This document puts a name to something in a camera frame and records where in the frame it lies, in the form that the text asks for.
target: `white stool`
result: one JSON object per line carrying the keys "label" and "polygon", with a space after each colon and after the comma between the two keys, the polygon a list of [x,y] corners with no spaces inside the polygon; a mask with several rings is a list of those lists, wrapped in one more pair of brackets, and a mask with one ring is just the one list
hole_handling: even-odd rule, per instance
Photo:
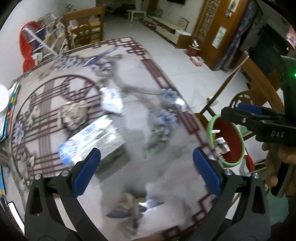
{"label": "white stool", "polygon": [[143,13],[143,14],[144,14],[144,18],[146,17],[146,14],[147,14],[147,12],[145,12],[145,11],[141,11],[141,10],[132,10],[132,9],[130,9],[130,10],[128,10],[128,19],[130,19],[131,22],[133,21],[133,14],[134,14],[135,12]]}

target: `metal screw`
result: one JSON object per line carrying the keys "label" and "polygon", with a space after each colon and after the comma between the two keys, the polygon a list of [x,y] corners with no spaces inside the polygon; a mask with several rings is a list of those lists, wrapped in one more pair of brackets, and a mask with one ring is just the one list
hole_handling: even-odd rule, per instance
{"label": "metal screw", "polygon": [[254,172],[254,173],[252,174],[252,176],[255,177],[256,179],[259,179],[259,178],[260,178],[259,174],[256,173],[256,172]]}
{"label": "metal screw", "polygon": [[41,174],[37,174],[36,176],[35,176],[35,179],[36,180],[39,180],[41,178]]}
{"label": "metal screw", "polygon": [[69,175],[69,171],[68,170],[64,170],[64,171],[62,171],[62,176],[63,177],[66,177],[66,176],[68,176]]}
{"label": "metal screw", "polygon": [[232,175],[232,170],[230,170],[230,169],[225,169],[225,170],[224,170],[224,173],[225,173],[227,176],[231,176],[231,175]]}

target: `white round object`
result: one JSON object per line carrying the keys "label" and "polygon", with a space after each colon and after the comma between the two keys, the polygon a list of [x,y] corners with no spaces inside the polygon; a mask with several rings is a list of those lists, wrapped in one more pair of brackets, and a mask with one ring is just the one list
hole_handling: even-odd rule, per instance
{"label": "white round object", "polygon": [[8,105],[9,94],[7,88],[0,84],[0,112],[2,112]]}

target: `blue gripper pad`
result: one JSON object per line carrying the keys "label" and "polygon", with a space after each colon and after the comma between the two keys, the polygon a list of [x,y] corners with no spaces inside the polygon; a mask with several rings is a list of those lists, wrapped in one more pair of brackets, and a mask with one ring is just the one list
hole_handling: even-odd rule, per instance
{"label": "blue gripper pad", "polygon": [[195,167],[201,174],[210,193],[219,196],[221,193],[221,180],[216,172],[212,169],[207,159],[208,158],[202,149],[194,149],[193,162]]}
{"label": "blue gripper pad", "polygon": [[74,197],[82,195],[89,184],[93,174],[101,162],[101,152],[93,148],[85,158],[85,163],[72,182],[72,194]]}
{"label": "blue gripper pad", "polygon": [[258,115],[262,114],[262,110],[260,109],[260,107],[255,106],[255,105],[240,103],[240,104],[237,105],[237,109],[238,110],[243,110],[243,111],[246,111],[246,112],[250,112],[250,113],[254,113],[254,114],[258,114]]}

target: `blue and white package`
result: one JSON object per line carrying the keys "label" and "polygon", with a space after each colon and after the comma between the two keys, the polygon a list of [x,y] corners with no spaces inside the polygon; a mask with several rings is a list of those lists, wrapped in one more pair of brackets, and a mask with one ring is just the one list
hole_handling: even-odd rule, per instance
{"label": "blue and white package", "polygon": [[75,165],[83,161],[92,148],[101,151],[101,160],[119,149],[125,141],[112,120],[104,115],[88,125],[58,147],[60,159],[64,165]]}

